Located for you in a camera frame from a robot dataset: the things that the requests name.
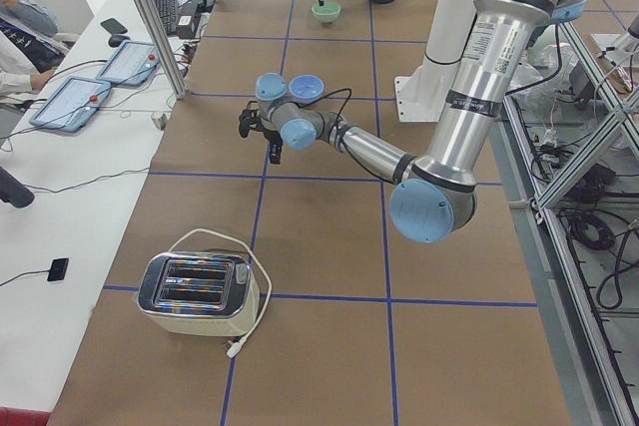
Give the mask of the green bowl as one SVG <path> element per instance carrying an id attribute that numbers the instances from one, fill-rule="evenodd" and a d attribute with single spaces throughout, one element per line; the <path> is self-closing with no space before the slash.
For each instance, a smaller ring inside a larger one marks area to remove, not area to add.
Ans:
<path id="1" fill-rule="evenodd" d="M 321 24 L 331 24 L 339 18 L 341 6 L 339 3 L 332 1 L 316 2 L 311 11 L 313 17 Z"/>

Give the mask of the blue bowl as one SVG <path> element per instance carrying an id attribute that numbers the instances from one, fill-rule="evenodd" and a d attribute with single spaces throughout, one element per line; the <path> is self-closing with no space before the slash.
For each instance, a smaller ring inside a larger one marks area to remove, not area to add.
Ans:
<path id="1" fill-rule="evenodd" d="M 307 105 L 322 96 L 324 82 L 315 75 L 299 75 L 290 80 L 289 91 L 296 102 Z"/>

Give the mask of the black keyboard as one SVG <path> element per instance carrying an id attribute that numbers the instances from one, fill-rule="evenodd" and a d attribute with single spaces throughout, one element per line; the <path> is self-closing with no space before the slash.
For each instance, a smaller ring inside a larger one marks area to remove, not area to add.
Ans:
<path id="1" fill-rule="evenodd" d="M 178 0 L 153 0 L 161 24 L 169 36 L 177 33 Z"/>

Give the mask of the far blue teach pendant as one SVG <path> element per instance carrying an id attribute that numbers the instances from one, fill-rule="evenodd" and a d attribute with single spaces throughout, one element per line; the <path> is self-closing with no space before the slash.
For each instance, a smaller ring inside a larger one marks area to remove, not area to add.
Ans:
<path id="1" fill-rule="evenodd" d="M 125 40 L 96 75 L 113 85 L 138 87 L 154 74 L 159 65 L 152 43 Z"/>

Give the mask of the blue teach pendant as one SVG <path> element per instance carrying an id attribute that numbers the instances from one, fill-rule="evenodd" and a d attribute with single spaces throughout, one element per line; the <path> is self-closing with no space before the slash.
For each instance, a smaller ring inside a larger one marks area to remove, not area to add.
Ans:
<path id="1" fill-rule="evenodd" d="M 125 40 L 96 75 L 113 85 L 138 87 L 154 74 L 159 65 L 152 43 Z"/>
<path id="2" fill-rule="evenodd" d="M 109 82 L 69 77 L 31 117 L 29 124 L 44 130 L 77 132 L 99 110 L 111 90 Z"/>

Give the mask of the cream toaster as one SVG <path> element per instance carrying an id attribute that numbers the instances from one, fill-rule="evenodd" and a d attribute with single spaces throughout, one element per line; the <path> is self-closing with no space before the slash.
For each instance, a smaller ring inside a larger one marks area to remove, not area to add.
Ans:
<path id="1" fill-rule="evenodd" d="M 137 303 L 169 332 L 236 337 L 254 326 L 260 290 L 242 255 L 164 252 L 149 262 Z"/>

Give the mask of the black smartphone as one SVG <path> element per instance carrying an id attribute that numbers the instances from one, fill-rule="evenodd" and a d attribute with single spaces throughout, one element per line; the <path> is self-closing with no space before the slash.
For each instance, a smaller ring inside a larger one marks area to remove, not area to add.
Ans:
<path id="1" fill-rule="evenodd" d="M 103 20 L 100 25 L 111 35 L 126 34 L 128 29 L 115 18 Z"/>

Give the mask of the near blue teach pendant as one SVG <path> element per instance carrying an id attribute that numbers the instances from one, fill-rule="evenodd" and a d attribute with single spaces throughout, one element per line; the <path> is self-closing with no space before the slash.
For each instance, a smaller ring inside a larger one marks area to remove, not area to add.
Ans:
<path id="1" fill-rule="evenodd" d="M 109 82 L 69 77 L 31 117 L 29 124 L 44 130 L 77 132 L 99 110 L 111 90 Z"/>

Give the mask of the small black device on table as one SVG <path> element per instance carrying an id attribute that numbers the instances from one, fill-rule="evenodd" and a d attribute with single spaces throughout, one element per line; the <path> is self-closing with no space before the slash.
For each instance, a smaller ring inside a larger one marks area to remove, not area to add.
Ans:
<path id="1" fill-rule="evenodd" d="M 51 262 L 51 266 L 48 270 L 47 281 L 48 282 L 62 281 L 66 276 L 68 264 L 69 264 L 68 257 L 53 259 Z"/>

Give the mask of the seated person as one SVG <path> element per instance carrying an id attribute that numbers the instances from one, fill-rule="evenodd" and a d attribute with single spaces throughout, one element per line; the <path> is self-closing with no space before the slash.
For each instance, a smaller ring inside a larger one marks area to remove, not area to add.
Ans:
<path id="1" fill-rule="evenodd" d="M 56 39 L 53 14 L 31 0 L 1 0 L 1 102 L 38 94 L 70 48 Z"/>

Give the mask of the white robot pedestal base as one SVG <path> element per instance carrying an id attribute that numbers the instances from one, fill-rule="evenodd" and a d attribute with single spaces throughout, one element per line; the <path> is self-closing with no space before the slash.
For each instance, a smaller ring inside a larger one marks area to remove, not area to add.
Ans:
<path id="1" fill-rule="evenodd" d="M 476 9 L 473 0 L 437 0 L 422 64 L 395 79 L 398 119 L 436 122 L 458 71 Z"/>

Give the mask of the aluminium frame post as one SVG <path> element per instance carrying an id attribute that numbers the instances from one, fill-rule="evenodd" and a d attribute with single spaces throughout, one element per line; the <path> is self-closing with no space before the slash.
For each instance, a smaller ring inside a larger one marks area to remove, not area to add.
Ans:
<path id="1" fill-rule="evenodd" d="M 182 100 L 187 94 L 186 84 L 155 4 L 153 0 L 134 0 L 134 3 L 158 51 L 161 64 L 175 97 L 177 100 Z"/>

